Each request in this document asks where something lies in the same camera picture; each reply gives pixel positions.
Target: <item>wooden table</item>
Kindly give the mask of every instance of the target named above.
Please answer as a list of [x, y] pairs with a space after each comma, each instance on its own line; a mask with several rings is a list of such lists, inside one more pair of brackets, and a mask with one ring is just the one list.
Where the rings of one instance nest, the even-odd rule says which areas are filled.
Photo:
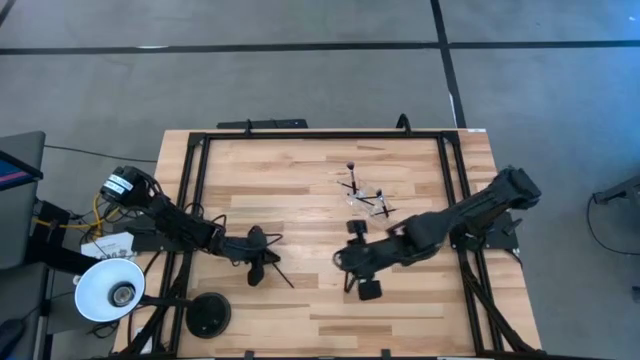
[[[156, 168], [155, 177], [173, 200], [188, 134], [165, 133]], [[471, 191], [475, 192], [496, 174], [489, 139], [485, 132], [460, 130], [459, 134]], [[246, 283], [248, 266], [233, 267], [228, 260], [197, 253], [189, 298], [209, 291], [222, 293], [233, 313], [227, 330], [210, 340], [194, 337], [183, 323], [180, 357], [242, 356], [245, 350], [256, 351], [256, 356], [377, 356], [383, 348], [396, 356], [473, 354], [457, 257], [449, 246], [430, 260], [379, 272], [384, 291], [380, 299], [363, 303], [355, 289], [343, 293], [344, 275], [331, 258], [353, 237], [345, 222], [364, 218], [346, 204], [341, 195], [345, 188], [336, 183], [348, 175], [345, 164], [350, 160], [356, 163], [357, 176], [382, 188], [398, 208], [392, 213], [396, 221], [447, 206], [434, 140], [211, 143], [202, 201], [205, 218], [227, 214], [230, 235], [246, 235], [254, 224], [265, 232], [282, 233], [283, 240], [272, 250], [282, 257], [280, 268], [296, 288], [290, 289], [272, 267], [265, 268], [265, 279], [251, 288]], [[194, 166], [187, 199], [193, 196], [196, 171]], [[455, 186], [460, 199], [457, 181]], [[369, 241], [383, 237], [381, 229], [369, 225]], [[504, 251], [488, 250], [485, 254], [498, 308], [525, 341], [539, 347], [520, 266]], [[141, 255], [136, 261], [144, 268], [150, 257]], [[163, 257], [159, 258], [147, 276], [149, 295], [158, 294], [163, 263]], [[134, 329], [144, 325], [152, 310], [135, 313]], [[485, 347], [490, 348], [480, 305], [479, 312]], [[163, 342], [168, 341], [172, 319], [170, 311]], [[126, 325], [124, 318], [116, 350], [126, 345]]]

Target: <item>computer screen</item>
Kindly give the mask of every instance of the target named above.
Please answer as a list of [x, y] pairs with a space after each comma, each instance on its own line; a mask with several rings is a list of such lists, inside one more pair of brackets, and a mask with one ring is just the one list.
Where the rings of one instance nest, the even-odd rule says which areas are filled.
[[42, 179], [42, 173], [0, 151], [0, 191]]

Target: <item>black round base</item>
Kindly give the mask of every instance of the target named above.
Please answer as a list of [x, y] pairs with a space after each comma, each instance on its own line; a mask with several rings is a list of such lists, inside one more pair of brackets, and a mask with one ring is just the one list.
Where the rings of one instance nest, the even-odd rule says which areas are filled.
[[222, 334], [231, 320], [231, 305], [218, 293], [204, 293], [187, 307], [186, 323], [189, 332], [202, 339]]

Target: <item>white lamp shade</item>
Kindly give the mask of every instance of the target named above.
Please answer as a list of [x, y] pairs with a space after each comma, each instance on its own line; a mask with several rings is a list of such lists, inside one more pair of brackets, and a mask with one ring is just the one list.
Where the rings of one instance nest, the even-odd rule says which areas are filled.
[[[125, 306], [114, 306], [109, 297], [122, 283], [133, 286], [133, 300]], [[76, 287], [76, 307], [82, 316], [95, 322], [117, 320], [133, 310], [144, 295], [145, 280], [138, 265], [125, 259], [108, 259], [93, 265], [82, 275]]]

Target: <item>black metal frame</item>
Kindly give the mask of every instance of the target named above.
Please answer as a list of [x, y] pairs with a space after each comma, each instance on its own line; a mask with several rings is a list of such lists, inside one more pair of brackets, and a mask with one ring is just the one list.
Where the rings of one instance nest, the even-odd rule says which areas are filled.
[[[466, 176], [466, 170], [463, 162], [462, 149], [460, 147], [460, 139], [458, 132], [455, 130], [443, 130], [443, 131], [413, 131], [411, 125], [406, 118], [402, 115], [397, 123], [399, 130], [387, 130], [387, 131], [252, 131], [250, 125], [247, 126], [245, 131], [237, 132], [224, 132], [224, 133], [190, 133], [187, 143], [187, 151], [185, 154], [185, 162], [182, 170], [182, 177], [180, 179], [180, 188], [178, 190], [177, 206], [184, 207], [187, 187], [189, 184], [189, 178], [194, 166], [193, 158], [197, 146], [201, 146], [200, 158], [198, 163], [198, 171], [196, 175], [195, 190], [193, 194], [193, 202], [200, 202], [202, 199], [205, 173], [207, 169], [207, 161], [209, 157], [209, 149], [211, 141], [214, 140], [238, 140], [238, 139], [255, 139], [255, 140], [267, 140], [267, 139], [433, 139], [437, 142], [438, 153], [440, 156], [440, 162], [442, 165], [442, 173], [444, 180], [445, 192], [449, 204], [452, 205], [456, 202], [453, 180], [451, 177], [451, 169], [447, 154], [447, 142], [453, 148], [453, 154], [456, 162], [456, 169], [460, 176], [462, 184], [463, 195], [469, 196], [469, 184]], [[487, 296], [491, 297], [491, 286], [489, 284], [489, 277], [486, 268], [486, 262], [482, 255], [482, 249], [479, 250], [479, 258], [477, 258], [477, 266], [480, 275], [480, 283], [486, 292]], [[467, 252], [463, 249], [458, 249], [459, 263], [462, 266], [463, 263], [468, 261]], [[191, 261], [193, 254], [191, 252], [184, 253], [183, 268], [190, 271]], [[164, 273], [162, 276], [160, 297], [167, 295], [168, 289], [171, 286], [171, 278], [173, 274], [173, 268], [176, 261], [176, 253], [170, 252], [167, 255], [165, 262]], [[186, 296], [186, 289], [188, 284], [184, 284], [180, 290], [181, 295]], [[474, 349], [477, 354], [484, 351], [484, 345], [482, 342], [482, 332], [480, 328], [480, 322], [478, 318], [478, 312], [474, 295], [466, 285], [464, 286], [465, 302], [469, 312], [469, 325], [471, 327], [471, 333], [473, 337]], [[168, 356], [177, 355], [178, 345], [180, 341], [181, 323], [183, 312], [182, 309], [177, 309], [174, 314], [173, 326], [171, 330], [171, 337], [169, 347], [166, 349]], [[157, 351], [160, 346], [161, 339], [161, 327], [156, 329], [154, 334], [153, 349]], [[494, 350], [502, 351], [501, 336], [498, 329], [492, 324], [491, 335], [494, 343]]]

